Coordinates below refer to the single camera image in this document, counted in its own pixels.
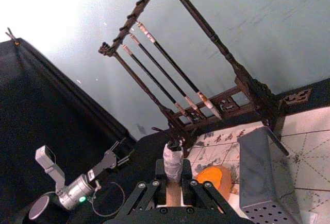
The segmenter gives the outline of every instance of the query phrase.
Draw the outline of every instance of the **screw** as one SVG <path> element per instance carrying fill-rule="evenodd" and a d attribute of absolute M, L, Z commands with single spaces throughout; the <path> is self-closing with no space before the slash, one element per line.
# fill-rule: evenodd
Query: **screw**
<path fill-rule="evenodd" d="M 163 214 L 163 215 L 164 215 L 164 214 L 167 214 L 167 212 L 168 212 L 167 208 L 160 208 L 159 211 L 160 211 L 160 213 Z"/>
<path fill-rule="evenodd" d="M 193 214 L 195 212 L 195 210 L 192 207 L 186 208 L 186 211 L 188 214 Z"/>
<path fill-rule="evenodd" d="M 139 183 L 138 187 L 141 188 L 141 189 L 145 188 L 145 183 Z"/>
<path fill-rule="evenodd" d="M 196 181 L 196 180 L 191 180 L 191 181 L 190 181 L 190 185 L 192 185 L 192 186 L 197 185 L 197 181 Z"/>
<path fill-rule="evenodd" d="M 210 182 L 206 182 L 206 183 L 204 184 L 204 186 L 207 187 L 207 188 L 210 188 L 210 187 L 212 186 L 212 184 L 211 184 Z"/>

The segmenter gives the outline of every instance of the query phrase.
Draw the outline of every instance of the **black cloth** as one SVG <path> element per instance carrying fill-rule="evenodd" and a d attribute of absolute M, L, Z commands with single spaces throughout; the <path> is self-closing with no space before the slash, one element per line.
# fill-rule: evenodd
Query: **black cloth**
<path fill-rule="evenodd" d="M 136 142 L 42 54 L 19 41 L 0 43 L 0 221 L 55 189 L 35 161 L 42 145 L 56 155 L 68 184 L 115 141 Z"/>

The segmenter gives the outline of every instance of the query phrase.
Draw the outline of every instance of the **perforated metal panel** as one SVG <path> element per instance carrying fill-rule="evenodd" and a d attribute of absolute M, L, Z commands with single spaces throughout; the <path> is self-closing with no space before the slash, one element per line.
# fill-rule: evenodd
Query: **perforated metal panel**
<path fill-rule="evenodd" d="M 255 223 L 301 224 L 287 157 L 267 127 L 238 139 L 240 207 Z"/>

